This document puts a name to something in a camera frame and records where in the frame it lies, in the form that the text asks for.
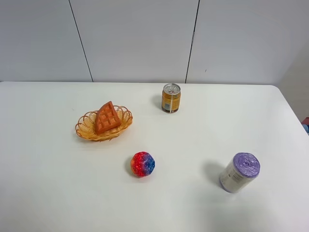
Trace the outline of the orange waffle wedge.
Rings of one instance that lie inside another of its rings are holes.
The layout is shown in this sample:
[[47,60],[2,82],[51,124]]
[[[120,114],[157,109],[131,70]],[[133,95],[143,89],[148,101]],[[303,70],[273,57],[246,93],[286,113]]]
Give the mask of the orange waffle wedge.
[[120,119],[111,101],[104,104],[98,110],[95,119],[95,132],[97,135],[101,135],[104,132],[114,129],[120,125]]

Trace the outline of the gold beverage can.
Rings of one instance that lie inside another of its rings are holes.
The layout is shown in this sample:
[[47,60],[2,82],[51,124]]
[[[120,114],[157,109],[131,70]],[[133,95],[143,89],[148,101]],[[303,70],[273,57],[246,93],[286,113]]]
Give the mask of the gold beverage can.
[[162,90],[161,108],[167,113],[175,113],[179,109],[181,88],[174,83],[166,84]]

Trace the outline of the purple garbage bag roll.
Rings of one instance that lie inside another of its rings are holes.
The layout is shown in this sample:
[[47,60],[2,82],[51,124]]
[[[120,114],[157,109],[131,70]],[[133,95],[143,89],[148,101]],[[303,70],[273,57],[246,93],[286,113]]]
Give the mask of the purple garbage bag roll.
[[219,176],[222,188],[237,193],[258,177],[260,162],[251,153],[237,153]]

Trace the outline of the orange woven wicker basket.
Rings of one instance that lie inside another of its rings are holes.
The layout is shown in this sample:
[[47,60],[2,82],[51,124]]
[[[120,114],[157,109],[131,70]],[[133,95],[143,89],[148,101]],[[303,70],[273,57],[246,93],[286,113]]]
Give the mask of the orange woven wicker basket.
[[87,112],[79,118],[78,123],[75,125],[76,134],[85,140],[91,141],[107,141],[118,137],[133,123],[133,115],[125,106],[114,105],[114,109],[120,119],[120,126],[97,135],[95,119],[98,111],[95,110]]

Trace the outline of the red blue object at edge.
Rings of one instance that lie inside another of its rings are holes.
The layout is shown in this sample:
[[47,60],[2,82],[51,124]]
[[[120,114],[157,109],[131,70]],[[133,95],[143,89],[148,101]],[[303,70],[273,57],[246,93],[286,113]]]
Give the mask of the red blue object at edge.
[[309,117],[306,117],[302,122],[301,122],[303,128],[305,129],[306,133],[309,134]]

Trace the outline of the red blue dimpled ball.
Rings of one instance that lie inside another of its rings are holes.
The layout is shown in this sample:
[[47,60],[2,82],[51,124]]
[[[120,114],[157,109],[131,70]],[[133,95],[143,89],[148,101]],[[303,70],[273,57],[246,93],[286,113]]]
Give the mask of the red blue dimpled ball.
[[135,176],[146,177],[153,172],[155,160],[148,152],[138,152],[131,159],[130,168]]

